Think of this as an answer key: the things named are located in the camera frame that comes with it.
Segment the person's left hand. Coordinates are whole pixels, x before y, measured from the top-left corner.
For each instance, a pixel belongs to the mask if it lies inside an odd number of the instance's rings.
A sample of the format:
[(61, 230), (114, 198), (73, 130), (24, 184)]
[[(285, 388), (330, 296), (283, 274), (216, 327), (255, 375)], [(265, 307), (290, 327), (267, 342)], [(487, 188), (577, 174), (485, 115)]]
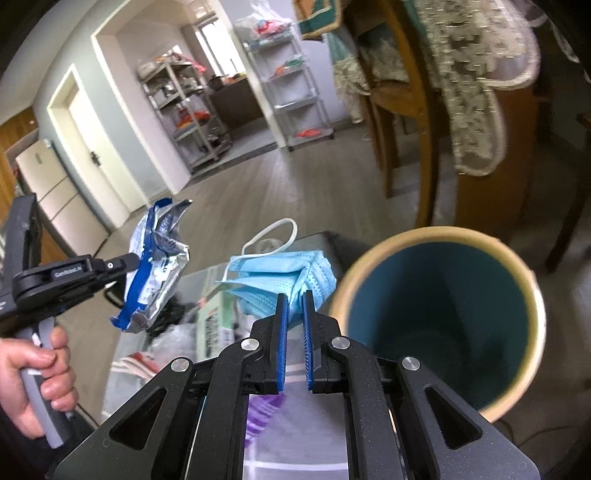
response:
[(20, 376), (22, 370), (40, 372), (42, 397), (50, 402), (53, 410), (70, 412), (79, 399), (74, 386), (76, 375), (70, 366), (67, 334), (56, 326), (50, 340), (51, 349), (24, 339), (1, 340), (1, 409), (28, 439), (41, 438), (45, 432), (25, 392)]

